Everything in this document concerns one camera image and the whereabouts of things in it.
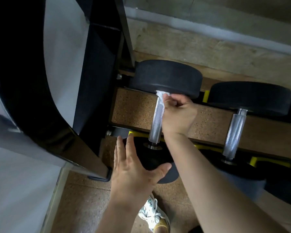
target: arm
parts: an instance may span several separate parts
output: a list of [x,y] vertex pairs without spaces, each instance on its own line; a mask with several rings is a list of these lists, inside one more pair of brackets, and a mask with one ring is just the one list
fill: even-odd
[[110,201],[96,233],[131,232],[138,211],[170,168],[170,163],[164,163],[155,170],[147,171],[136,154],[133,134],[128,136],[126,147],[122,138],[118,137],[114,150]]
[[164,104],[164,139],[203,231],[287,232],[230,185],[188,139],[187,132],[197,115],[196,105],[182,95],[164,95]]

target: hand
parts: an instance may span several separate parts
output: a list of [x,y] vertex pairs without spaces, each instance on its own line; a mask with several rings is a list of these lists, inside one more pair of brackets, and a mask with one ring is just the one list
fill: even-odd
[[197,106],[185,95],[163,94],[165,111],[163,114],[162,128],[164,137],[173,134],[187,136],[196,115]]
[[137,156],[133,134],[127,137],[126,148],[119,136],[114,150],[110,202],[138,212],[146,203],[154,186],[170,168],[170,163],[164,163],[155,170],[146,170]]

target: white wall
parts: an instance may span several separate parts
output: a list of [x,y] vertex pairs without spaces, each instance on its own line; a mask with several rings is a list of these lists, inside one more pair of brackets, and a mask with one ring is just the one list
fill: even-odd
[[[44,58],[54,102],[73,125],[88,24],[75,0],[47,0]],[[60,167],[0,148],[0,233],[40,232]]]

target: white wipe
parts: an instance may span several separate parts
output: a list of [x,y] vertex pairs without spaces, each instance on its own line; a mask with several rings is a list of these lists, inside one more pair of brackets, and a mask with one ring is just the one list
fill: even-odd
[[167,94],[167,95],[170,96],[170,93],[169,92],[163,92],[163,91],[157,91],[156,90],[156,95],[160,98],[159,103],[161,105],[164,105],[164,102],[163,102],[163,94]]

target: shoe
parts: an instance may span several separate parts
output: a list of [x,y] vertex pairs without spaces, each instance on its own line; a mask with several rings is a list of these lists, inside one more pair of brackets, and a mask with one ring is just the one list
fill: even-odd
[[155,227],[157,227],[158,225],[166,226],[167,232],[170,232],[169,219],[166,213],[164,213],[157,206],[157,199],[154,198],[152,193],[144,206],[139,210],[138,216],[148,223],[149,229],[152,232],[154,232]]

